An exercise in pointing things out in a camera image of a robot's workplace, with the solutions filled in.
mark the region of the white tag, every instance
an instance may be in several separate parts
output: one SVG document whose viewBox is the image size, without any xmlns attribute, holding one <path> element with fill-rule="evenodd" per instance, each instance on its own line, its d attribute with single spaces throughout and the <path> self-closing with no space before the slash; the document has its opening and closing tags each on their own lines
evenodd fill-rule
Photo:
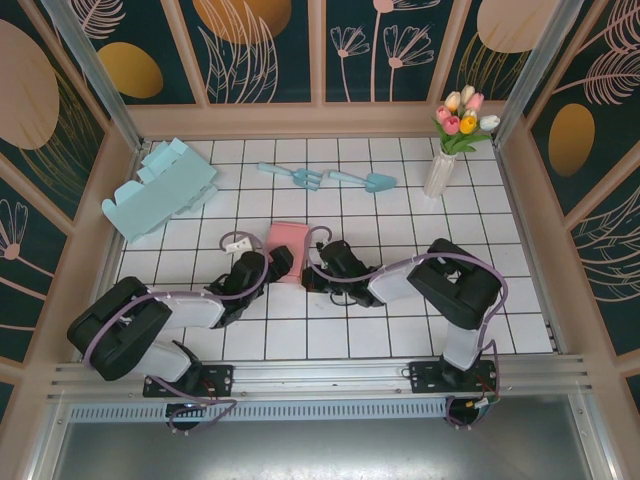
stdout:
<svg viewBox="0 0 640 480">
<path fill-rule="evenodd" d="M 249 237 L 241 238 L 237 242 L 229 243 L 224 247 L 226 253 L 248 252 L 251 250 L 253 250 L 253 245 L 251 245 Z"/>
</svg>

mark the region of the light blue toy shovel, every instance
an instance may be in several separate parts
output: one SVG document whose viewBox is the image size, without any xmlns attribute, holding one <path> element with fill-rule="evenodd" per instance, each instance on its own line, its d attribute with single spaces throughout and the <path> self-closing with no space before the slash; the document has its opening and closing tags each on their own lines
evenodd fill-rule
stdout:
<svg viewBox="0 0 640 480">
<path fill-rule="evenodd" d="M 258 170 L 261 172 L 269 172 L 275 173 L 277 175 L 286 175 L 288 177 L 293 177 L 293 183 L 298 187 L 306 188 L 307 190 L 313 190 L 314 192 L 318 190 L 320 186 L 320 180 L 322 180 L 322 174 L 317 172 L 312 172 L 311 170 L 305 170 L 304 168 L 299 168 L 296 171 L 289 170 L 288 168 L 278 167 L 276 165 L 272 165 L 270 163 L 260 162 L 258 164 Z"/>
<path fill-rule="evenodd" d="M 369 193 L 382 192 L 389 190 L 396 186 L 396 179 L 388 175 L 382 175 L 380 173 L 370 173 L 367 175 L 366 180 L 355 175 L 350 175 L 344 172 L 338 172 L 337 170 L 329 170 L 329 178 L 339 180 L 341 182 L 357 183 L 358 185 L 364 185 L 365 191 Z"/>
</svg>

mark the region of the vent slot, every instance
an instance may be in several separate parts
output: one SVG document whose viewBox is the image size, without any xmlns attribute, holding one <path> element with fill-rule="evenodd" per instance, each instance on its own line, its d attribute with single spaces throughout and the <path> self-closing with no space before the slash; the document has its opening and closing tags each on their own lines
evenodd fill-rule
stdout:
<svg viewBox="0 0 640 480">
<path fill-rule="evenodd" d="M 168 404 L 76 404 L 71 423 L 166 422 Z M 224 421 L 367 420 L 376 418 L 444 417 L 444 398 L 402 400 L 341 400 L 292 402 L 240 402 Z M 176 421 L 210 420 L 227 405 L 185 412 Z"/>
</svg>

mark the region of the pink box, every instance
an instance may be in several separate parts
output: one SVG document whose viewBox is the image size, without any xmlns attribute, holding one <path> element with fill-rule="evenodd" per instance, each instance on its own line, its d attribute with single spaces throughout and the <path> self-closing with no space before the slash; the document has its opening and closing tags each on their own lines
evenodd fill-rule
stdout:
<svg viewBox="0 0 640 480">
<path fill-rule="evenodd" d="M 302 259 L 304 258 L 304 239 L 309 225 L 302 223 L 274 222 L 269 230 L 267 250 L 285 245 L 293 254 L 293 267 L 287 275 L 278 280 L 280 283 L 300 283 Z"/>
</svg>

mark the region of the tulip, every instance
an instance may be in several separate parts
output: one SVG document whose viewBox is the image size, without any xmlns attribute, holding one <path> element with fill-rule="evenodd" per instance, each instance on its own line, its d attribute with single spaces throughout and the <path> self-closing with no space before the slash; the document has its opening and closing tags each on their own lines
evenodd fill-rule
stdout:
<svg viewBox="0 0 640 480">
<path fill-rule="evenodd" d="M 451 92 L 444 101 L 444 106 L 451 112 L 455 112 L 458 109 L 458 106 L 460 106 L 460 92 Z"/>
<path fill-rule="evenodd" d="M 480 128 L 485 132 L 490 132 L 498 125 L 500 125 L 500 119 L 497 115 L 487 115 L 480 119 Z"/>
<path fill-rule="evenodd" d="M 471 97 L 473 96 L 474 93 L 476 93 L 476 89 L 473 88 L 471 85 L 466 85 L 462 89 L 462 92 L 460 92 L 460 101 L 462 102 L 462 105 L 466 105 L 467 102 L 471 100 Z"/>
<path fill-rule="evenodd" d="M 442 129 L 447 135 L 455 135 L 460 130 L 460 119 L 458 117 L 448 117 L 442 124 Z"/>
<path fill-rule="evenodd" d="M 481 93 L 474 93 L 471 96 L 471 99 L 465 105 L 465 107 L 473 108 L 474 110 L 480 110 L 483 100 L 484 100 L 484 95 L 482 95 Z"/>
<path fill-rule="evenodd" d="M 475 118 L 477 120 L 478 119 L 478 111 L 473 109 L 473 108 L 470 108 L 469 110 L 466 110 L 464 112 L 463 117 L 473 117 L 473 118 Z"/>
<path fill-rule="evenodd" d="M 460 131 L 468 135 L 475 130 L 477 123 L 478 121 L 473 117 L 464 117 L 460 122 Z"/>
<path fill-rule="evenodd" d="M 438 110 L 436 110 L 436 119 L 438 120 L 438 123 L 440 125 L 442 125 L 442 122 L 444 122 L 450 116 L 451 112 L 447 107 L 438 107 Z"/>
</svg>

